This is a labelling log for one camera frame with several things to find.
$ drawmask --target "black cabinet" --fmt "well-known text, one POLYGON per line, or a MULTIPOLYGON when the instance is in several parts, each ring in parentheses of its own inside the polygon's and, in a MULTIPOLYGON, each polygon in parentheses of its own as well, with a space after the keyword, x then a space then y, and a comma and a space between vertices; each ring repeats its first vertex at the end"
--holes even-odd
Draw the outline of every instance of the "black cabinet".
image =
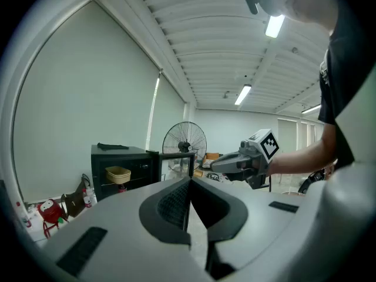
POLYGON ((126 183, 127 190, 143 187, 158 181, 159 153, 147 152, 138 147, 102 150, 92 145, 93 185, 98 201, 118 193, 118 186, 106 178, 106 167, 121 166, 132 173, 126 183))

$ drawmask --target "handbag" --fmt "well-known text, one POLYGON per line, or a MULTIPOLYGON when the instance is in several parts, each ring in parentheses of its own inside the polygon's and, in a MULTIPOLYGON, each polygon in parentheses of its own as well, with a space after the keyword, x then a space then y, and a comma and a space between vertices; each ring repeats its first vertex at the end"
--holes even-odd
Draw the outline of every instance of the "handbag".
POLYGON ((66 216, 66 218, 68 218, 69 216, 76 217, 85 208, 82 189, 85 189, 87 186, 90 186, 90 179, 83 173, 81 182, 79 183, 76 191, 72 194, 63 194, 61 196, 61 202, 64 202, 66 206, 66 213, 64 208, 62 207, 63 215, 66 216))

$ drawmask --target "bottle with red cap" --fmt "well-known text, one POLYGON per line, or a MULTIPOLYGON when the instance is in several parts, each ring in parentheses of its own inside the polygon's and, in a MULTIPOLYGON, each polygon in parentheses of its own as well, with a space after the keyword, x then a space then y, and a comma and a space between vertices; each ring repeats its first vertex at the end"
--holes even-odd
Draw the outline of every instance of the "bottle with red cap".
POLYGON ((83 192, 83 201, 85 202, 86 208, 90 208, 92 206, 92 201, 90 200, 90 196, 86 193, 86 189, 82 189, 83 192))
POLYGON ((22 222, 25 224, 27 228, 31 227, 31 221, 26 216, 25 212, 23 211, 21 204, 19 202, 16 203, 17 205, 17 212, 19 217, 21 218, 22 222))

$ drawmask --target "black fan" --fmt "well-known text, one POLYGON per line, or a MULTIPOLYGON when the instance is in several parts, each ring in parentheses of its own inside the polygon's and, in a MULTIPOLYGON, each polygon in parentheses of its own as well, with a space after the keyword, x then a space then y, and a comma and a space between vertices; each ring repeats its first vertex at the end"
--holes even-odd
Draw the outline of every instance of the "black fan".
MULTIPOLYGON (((180 122, 174 125, 166 134, 162 146, 163 153, 189 153, 195 152, 194 169, 196 170, 206 154, 206 137, 201 128, 193 122, 180 122)), ((182 171, 180 168, 169 167, 174 171, 182 171)))

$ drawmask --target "ceiling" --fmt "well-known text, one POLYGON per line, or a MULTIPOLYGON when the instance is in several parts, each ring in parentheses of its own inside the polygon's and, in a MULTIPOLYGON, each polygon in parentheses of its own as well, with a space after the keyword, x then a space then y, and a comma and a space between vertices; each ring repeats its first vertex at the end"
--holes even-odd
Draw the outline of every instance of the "ceiling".
POLYGON ((286 19, 272 39, 264 34, 267 15, 260 7, 252 15, 244 0, 142 1, 168 40, 197 108, 301 116, 320 103, 318 69, 328 45, 320 27, 286 19), (252 90, 238 107, 244 84, 252 90))

